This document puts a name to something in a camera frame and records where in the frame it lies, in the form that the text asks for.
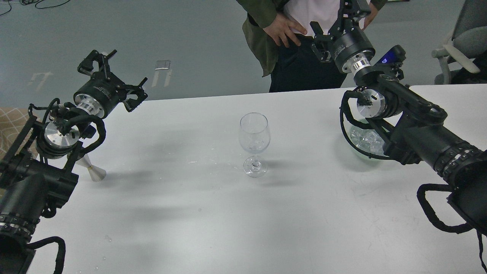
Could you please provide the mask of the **standing person's right hand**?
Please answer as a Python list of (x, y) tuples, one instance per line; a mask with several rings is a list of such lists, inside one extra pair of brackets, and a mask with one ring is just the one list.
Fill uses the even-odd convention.
[(307, 30), (297, 21), (289, 19), (285, 14), (278, 13), (273, 22), (263, 28), (263, 31), (275, 42), (277, 46), (284, 45), (289, 48), (290, 42), (294, 45), (301, 45), (300, 40), (294, 31), (301, 35), (306, 35)]

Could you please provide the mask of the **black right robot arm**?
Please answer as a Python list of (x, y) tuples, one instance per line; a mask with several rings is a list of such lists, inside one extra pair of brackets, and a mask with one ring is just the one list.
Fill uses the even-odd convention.
[[(315, 34), (311, 48), (320, 62), (333, 61), (341, 73), (352, 73), (355, 89), (343, 94), (340, 124), (355, 151), (369, 158), (395, 160), (402, 165), (428, 163), (446, 182), (423, 184), (416, 196), (437, 229), (461, 234), (474, 229), (483, 260), (486, 235), (486, 151), (444, 127), (446, 111), (400, 83), (405, 51), (392, 47), (376, 64), (376, 51), (359, 21), (371, 14), (364, 0), (342, 0), (337, 19), (327, 33), (310, 22)], [(465, 220), (448, 226), (426, 199), (427, 191), (448, 191), (447, 202)]]

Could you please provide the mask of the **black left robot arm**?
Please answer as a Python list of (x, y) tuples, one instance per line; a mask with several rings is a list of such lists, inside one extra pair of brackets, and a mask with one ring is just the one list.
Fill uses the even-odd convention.
[(118, 104), (132, 112), (148, 97), (147, 78), (130, 85), (111, 71), (108, 61), (115, 54), (93, 50), (80, 62), (78, 72), (90, 79), (73, 94), (73, 102), (55, 98), (47, 107), (29, 105), (26, 124), (1, 160), (2, 274), (26, 274), (36, 250), (52, 243), (58, 246), (54, 273), (63, 272), (64, 239), (32, 242), (36, 226), (67, 203), (79, 179), (75, 163), (87, 162), (105, 141), (104, 119)]

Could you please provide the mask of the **standing person's left hand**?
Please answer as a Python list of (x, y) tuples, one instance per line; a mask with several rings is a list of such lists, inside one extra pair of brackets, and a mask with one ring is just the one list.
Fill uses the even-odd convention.
[(369, 7), (371, 9), (371, 13), (367, 17), (365, 17), (362, 30), (365, 30), (379, 13), (379, 10), (372, 2), (369, 3)]

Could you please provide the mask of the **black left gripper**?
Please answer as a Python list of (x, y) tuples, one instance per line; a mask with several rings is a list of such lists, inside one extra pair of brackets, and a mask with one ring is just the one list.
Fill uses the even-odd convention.
[(114, 49), (108, 54), (92, 50), (78, 65), (78, 72), (90, 77), (73, 99), (77, 106), (88, 105), (88, 112), (105, 119), (116, 107), (122, 103), (128, 112), (134, 111), (148, 98), (143, 85), (148, 78), (144, 77), (138, 85), (130, 85), (116, 80), (108, 64), (110, 58), (117, 53)]

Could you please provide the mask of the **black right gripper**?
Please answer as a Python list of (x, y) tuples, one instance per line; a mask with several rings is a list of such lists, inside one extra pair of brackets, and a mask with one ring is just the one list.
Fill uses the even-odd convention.
[(372, 14), (365, 0), (341, 0), (336, 22), (325, 35), (317, 21), (311, 48), (320, 62), (332, 62), (341, 73), (357, 73), (370, 67), (375, 49), (360, 27), (360, 20)]

